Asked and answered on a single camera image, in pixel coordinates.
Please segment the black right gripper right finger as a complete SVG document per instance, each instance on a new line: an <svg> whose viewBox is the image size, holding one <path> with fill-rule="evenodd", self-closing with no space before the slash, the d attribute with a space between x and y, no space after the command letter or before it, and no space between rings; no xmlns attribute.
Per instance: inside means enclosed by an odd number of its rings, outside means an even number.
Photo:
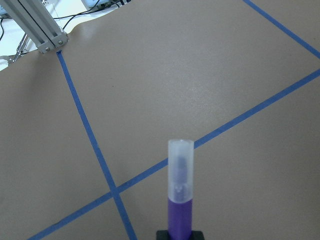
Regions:
<svg viewBox="0 0 320 240"><path fill-rule="evenodd" d="M190 235L190 240L205 240L205 237L202 231L193 230Z"/></svg>

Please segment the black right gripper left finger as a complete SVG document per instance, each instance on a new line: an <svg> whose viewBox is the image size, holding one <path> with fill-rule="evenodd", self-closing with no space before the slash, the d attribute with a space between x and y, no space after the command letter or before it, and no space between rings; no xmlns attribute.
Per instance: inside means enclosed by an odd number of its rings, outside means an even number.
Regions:
<svg viewBox="0 0 320 240"><path fill-rule="evenodd" d="M155 237L156 240L170 240L170 235L167 230L157 230Z"/></svg>

